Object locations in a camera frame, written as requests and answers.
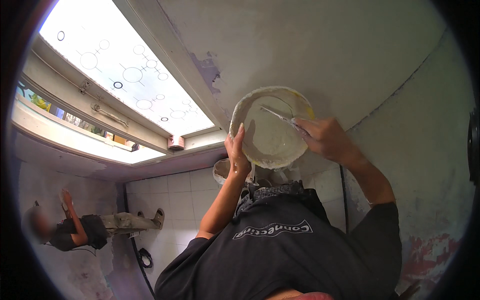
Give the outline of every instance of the white tile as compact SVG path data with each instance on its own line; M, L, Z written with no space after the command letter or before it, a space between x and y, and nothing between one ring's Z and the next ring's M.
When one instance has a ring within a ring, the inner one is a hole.
M170 209L170 201L168 199L168 193L152 193L150 194L151 206L154 208L155 212L157 209L163 209L166 219L172 219L172 211Z
M189 192L190 174L180 173L167 176L168 192Z
M295 161L295 164L300 168L300 174L302 176L339 167L337 163L325 159L310 150L307 150L300 156L300 158Z
M150 193L150 180L149 179L144 179L144 180L139 180L137 183L137 193L145 193L149 194Z
M218 189L192 192L195 220L201 220L204 217L217 195Z
M146 218L153 218L157 208L151 205L151 194L127 194L128 209L131 214L137 215L142 211Z
M313 178L315 180L318 199L320 199L322 203L343 197L340 168L316 173L313 175Z
M139 194L141 185L141 180L127 182L127 193Z
M345 206L343 197L323 203L323 206L330 224L345 232Z
M212 168L190 172L190 186L192 191L205 191L218 188L218 183L213 178Z
M193 214L192 192L169 192L172 219L195 220Z
M127 194L127 203L130 212L138 212L141 209L138 194Z
M188 245L177 244L177 249L179 250L179 254L182 253L187 248L187 246Z
M150 180L150 192L168 192L167 177L155 177Z
M175 239L175 231L173 230L173 222L171 219L165 219L165 221L163 222L163 228L162 230L159 230L156 238L160 242L177 242L177 240Z
M193 220L173 220L173 230L177 244L188 245L197 235L197 228Z
M314 189L315 188L315 180L313 179L313 175L306 175L302 177L302 183L304 189Z
M202 221L202 220L195 220L195 226L197 227L197 233L198 233L198 231L200 230L200 222L201 222L201 221Z
M127 182L126 184L126 187L127 187L127 193L128 194L135 194L137 191L136 191L136 184L135 184L135 181L130 181L130 182Z
M178 247L173 243L158 242L154 249L147 249L152 256L153 268L145 269L148 281L155 286L162 271L178 256Z
M135 237L137 249L140 250L141 248L145 248L148 252L150 252L151 249L155 248L156 246L156 236L159 232L160 230L155 229L140 231L140 234Z

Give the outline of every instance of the trousers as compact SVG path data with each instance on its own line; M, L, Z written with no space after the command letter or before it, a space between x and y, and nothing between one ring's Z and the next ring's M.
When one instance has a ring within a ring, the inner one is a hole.
M142 216L130 213L118 213L114 215L100 216L103 225L110 236L114 234L132 233L147 229L160 229L160 223Z

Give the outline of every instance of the red paint stain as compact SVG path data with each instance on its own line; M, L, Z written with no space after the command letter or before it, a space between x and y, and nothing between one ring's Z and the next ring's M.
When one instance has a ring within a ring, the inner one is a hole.
M403 265L401 278L408 282L423 278L423 285L427 289L433 288L443 274L443 270L432 273L433 268L445 264L461 244L461 239L456 241L449 237L450 235L447 233L428 240L410 237L412 248L407 261ZM433 248L445 245L444 241L446 239L448 239L448 248L444 246L442 253L433 260L431 257Z

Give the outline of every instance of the dark shirt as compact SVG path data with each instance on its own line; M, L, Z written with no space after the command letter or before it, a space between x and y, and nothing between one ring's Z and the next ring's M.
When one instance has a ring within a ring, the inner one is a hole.
M101 249L107 243L107 230L103 225L100 216L87 215L80 218L80 223L88 237L87 245L95 249ZM57 224L57 229L50 240L50 244L62 251L70 251L75 247L72 234L76 234L77 229L72 219L65 219Z
M278 288L387 299L401 268L396 205L375 206L347 235L319 203L287 194L253 203L211 239L193 239L160 274L156 299L260 300Z

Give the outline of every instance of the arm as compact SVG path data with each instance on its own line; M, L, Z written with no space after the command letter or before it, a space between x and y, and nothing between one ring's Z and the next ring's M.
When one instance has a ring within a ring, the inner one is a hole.
M77 213L73 208L72 196L65 189L63 189L62 192L63 192L63 201L67 205L67 209L70 212L70 215L72 216L73 224L75 225L75 229L77 230L76 234L72 234L72 240L76 246L86 245L88 242L87 233L85 233L84 227L82 226L82 223L80 222L80 219L78 218Z
M225 139L225 148L230 159L230 172L218 196L202 218L196 238L211 238L225 228L235 213L241 189L252 168L241 150L244 136L245 128L242 123L235 141L230 135Z
M388 179L367 160L335 118L295 119L295 122L306 131L300 133L313 152L343 165L353 174L370 207L395 202Z
M68 209L67 209L67 210L63 209L63 205L62 205L62 204L60 204L60 206L61 206L61 209L63 210L63 212L64 212L64 214L65 214L65 218L71 219L71 218L72 218L72 215L70 214L70 211L69 211Z

